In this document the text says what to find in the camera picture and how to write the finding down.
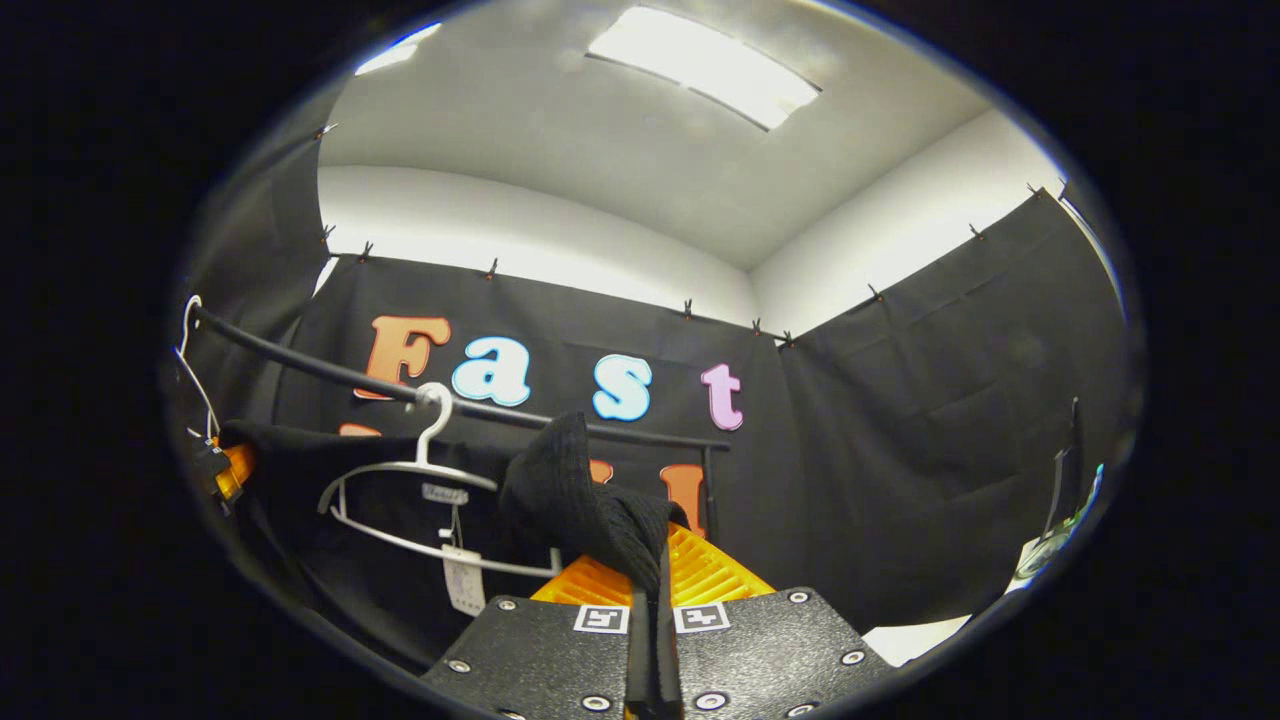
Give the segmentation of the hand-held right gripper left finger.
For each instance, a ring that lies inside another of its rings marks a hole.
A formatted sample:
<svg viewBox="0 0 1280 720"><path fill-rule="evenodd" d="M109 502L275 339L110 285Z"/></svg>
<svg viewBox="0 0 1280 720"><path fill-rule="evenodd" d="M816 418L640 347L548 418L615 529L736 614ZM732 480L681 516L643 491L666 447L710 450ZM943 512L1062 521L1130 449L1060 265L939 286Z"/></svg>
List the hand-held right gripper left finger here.
<svg viewBox="0 0 1280 720"><path fill-rule="evenodd" d="M632 582L580 557L530 597L500 594L425 683L480 714L640 719L653 698L650 618Z"/></svg>

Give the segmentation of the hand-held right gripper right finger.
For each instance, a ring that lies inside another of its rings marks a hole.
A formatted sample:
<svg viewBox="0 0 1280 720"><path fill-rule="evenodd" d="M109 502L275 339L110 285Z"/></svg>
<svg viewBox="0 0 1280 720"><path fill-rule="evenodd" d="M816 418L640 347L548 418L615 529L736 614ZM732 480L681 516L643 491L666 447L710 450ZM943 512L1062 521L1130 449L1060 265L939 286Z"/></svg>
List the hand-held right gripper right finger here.
<svg viewBox="0 0 1280 720"><path fill-rule="evenodd" d="M772 589L669 525L671 678L680 719L795 719L870 692L896 666L815 589Z"/></svg>

